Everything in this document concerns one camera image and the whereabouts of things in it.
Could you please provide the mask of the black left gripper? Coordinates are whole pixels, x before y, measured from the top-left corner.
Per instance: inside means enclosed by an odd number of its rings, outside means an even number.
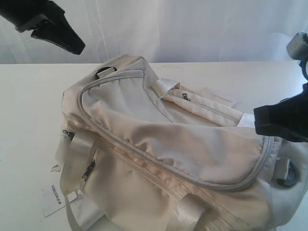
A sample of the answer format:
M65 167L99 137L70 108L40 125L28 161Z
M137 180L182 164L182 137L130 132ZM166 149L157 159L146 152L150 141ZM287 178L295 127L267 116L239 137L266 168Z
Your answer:
M80 55L85 43L64 18L65 11L52 0L0 0L0 15L22 33Z

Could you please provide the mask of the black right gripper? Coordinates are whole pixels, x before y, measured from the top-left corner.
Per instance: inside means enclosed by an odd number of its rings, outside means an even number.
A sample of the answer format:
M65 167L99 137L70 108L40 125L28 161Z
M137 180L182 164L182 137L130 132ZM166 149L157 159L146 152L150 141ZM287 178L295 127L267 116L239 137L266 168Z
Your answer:
M308 58L296 57L303 77L308 80ZM308 83L302 92L274 105L254 109L255 130L259 135L280 137L291 142L308 141Z

